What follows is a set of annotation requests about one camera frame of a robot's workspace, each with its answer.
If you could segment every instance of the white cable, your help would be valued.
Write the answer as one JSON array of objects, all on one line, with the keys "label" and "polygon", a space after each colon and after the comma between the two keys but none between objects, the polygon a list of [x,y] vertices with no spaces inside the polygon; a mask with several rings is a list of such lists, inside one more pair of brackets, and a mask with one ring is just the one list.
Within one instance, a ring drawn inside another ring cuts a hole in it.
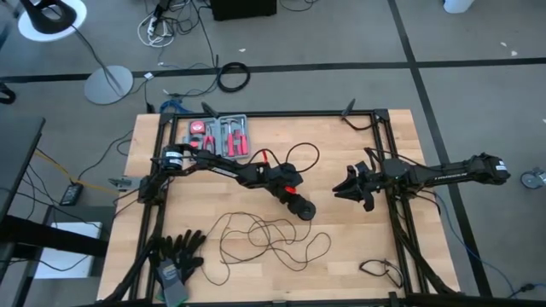
[{"label": "white cable", "polygon": [[148,42],[146,43],[144,41],[144,39],[142,38],[142,35],[141,35],[141,28],[144,26],[144,24],[150,20],[150,22],[152,22],[152,16],[154,15],[154,13],[152,14],[149,14],[148,16],[146,16],[146,18],[144,18],[143,21],[141,21],[140,24],[138,24],[138,26],[136,27],[136,34],[138,35],[138,39],[140,39],[140,41],[148,46],[148,47],[153,47],[153,48],[163,48],[163,47],[166,47],[168,45],[170,45],[173,41],[174,41],[174,33],[169,33],[168,29],[167,29],[167,25],[166,25],[166,22],[163,20],[162,21],[162,26],[163,26],[163,34],[161,35],[150,35],[148,34],[147,35],[147,39],[148,39]]},{"label": "white cable", "polygon": [[171,9],[184,7],[184,6],[188,5],[188,3],[189,3],[189,0],[185,0],[182,3],[173,4],[173,5],[171,5]]}]

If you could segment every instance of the floor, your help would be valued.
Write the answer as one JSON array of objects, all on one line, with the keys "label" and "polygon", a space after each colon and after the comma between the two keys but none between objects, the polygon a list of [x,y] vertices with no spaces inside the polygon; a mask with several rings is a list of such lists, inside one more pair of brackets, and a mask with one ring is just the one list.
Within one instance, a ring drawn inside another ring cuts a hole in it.
[{"label": "floor", "polygon": [[[145,72],[173,69],[159,67],[158,61],[178,67],[210,63],[199,27],[178,37],[160,60],[158,49],[142,45],[135,30],[146,16],[144,0],[84,2],[88,17],[81,32],[106,63],[130,68],[137,76],[136,86]],[[152,7],[148,1],[148,10]],[[218,111],[341,109],[352,98],[357,99],[355,108],[409,108],[429,165],[482,152],[504,159],[512,178],[502,187],[459,186],[473,236],[481,257],[499,268],[515,288],[546,282],[542,227],[546,189],[528,190],[519,180],[523,171],[544,166],[544,1],[479,0],[465,14],[446,14],[440,0],[322,0],[302,13],[279,8],[269,18],[225,22],[213,21],[207,10],[201,12],[220,62],[241,61],[254,73],[243,91],[217,90],[186,99],[186,108],[200,111],[200,103],[206,101]],[[0,34],[0,81],[8,82],[18,100],[2,107],[2,112],[45,117],[39,147],[71,173],[97,161],[115,137],[131,129],[136,115],[146,112],[143,90],[111,106],[85,100],[84,80],[97,64],[75,36],[54,43],[26,40],[0,7],[0,33],[3,26],[11,29],[5,42]],[[180,74],[150,81],[147,100],[159,107],[167,100],[163,90],[205,89],[214,78]],[[225,83],[236,84],[241,78],[229,75]],[[53,197],[60,198],[67,179],[40,159],[33,159],[32,165]],[[106,185],[106,179],[121,175],[124,166],[125,157],[112,150],[84,180]],[[25,185],[21,190],[30,193]],[[450,201],[454,191],[439,191],[455,222]],[[79,205],[110,206],[112,198],[86,189]],[[31,201],[17,199],[16,204],[12,214],[28,215]],[[32,219],[43,214],[44,209],[37,207]],[[449,231],[445,214],[443,219],[461,288],[478,295],[468,255]],[[20,279],[23,266],[11,267],[13,281]],[[485,273],[494,296],[511,293],[494,269],[485,266]],[[34,281],[26,306],[88,304],[98,282],[98,276]],[[1,297],[10,295],[9,285],[0,288]],[[546,289],[519,297],[546,299]]]}]

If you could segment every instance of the floor lamp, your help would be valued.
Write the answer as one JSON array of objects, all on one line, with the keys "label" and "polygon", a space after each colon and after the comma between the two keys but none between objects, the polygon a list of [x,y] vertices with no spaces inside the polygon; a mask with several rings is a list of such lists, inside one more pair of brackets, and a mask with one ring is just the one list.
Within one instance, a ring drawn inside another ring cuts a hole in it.
[{"label": "floor lamp", "polygon": [[[65,38],[76,32],[80,40],[92,52],[88,42],[77,31],[87,17],[87,8],[81,0],[41,0],[36,4],[30,0],[20,0],[20,2],[26,12],[19,18],[18,27],[25,38],[45,43]],[[50,13],[57,14],[59,18],[50,18],[46,15],[49,9],[53,10]],[[101,68],[93,72],[85,81],[85,97],[91,102],[104,105],[127,96],[133,86],[131,71],[122,66],[107,67],[98,57],[96,60]]]}]

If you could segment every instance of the pliers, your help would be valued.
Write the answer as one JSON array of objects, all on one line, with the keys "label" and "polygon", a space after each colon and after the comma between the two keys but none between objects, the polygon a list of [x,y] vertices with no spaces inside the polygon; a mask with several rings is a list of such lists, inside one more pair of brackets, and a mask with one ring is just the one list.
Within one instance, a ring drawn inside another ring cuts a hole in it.
[{"label": "pliers", "polygon": [[[211,144],[212,149],[208,149],[209,143]],[[209,150],[213,154],[216,153],[216,143],[214,141],[214,136],[212,136],[212,130],[210,125],[206,126],[206,133],[205,133],[205,137],[203,137],[202,149]]]}]

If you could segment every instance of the tool kit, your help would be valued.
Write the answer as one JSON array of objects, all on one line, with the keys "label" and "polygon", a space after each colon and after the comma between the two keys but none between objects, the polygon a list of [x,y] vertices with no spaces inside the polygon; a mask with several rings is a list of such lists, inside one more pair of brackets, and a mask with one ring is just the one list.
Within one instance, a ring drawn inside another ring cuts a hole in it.
[{"label": "tool kit", "polygon": [[243,159],[250,153],[247,116],[237,114],[207,119],[192,119],[183,142],[209,150],[227,159]]}]

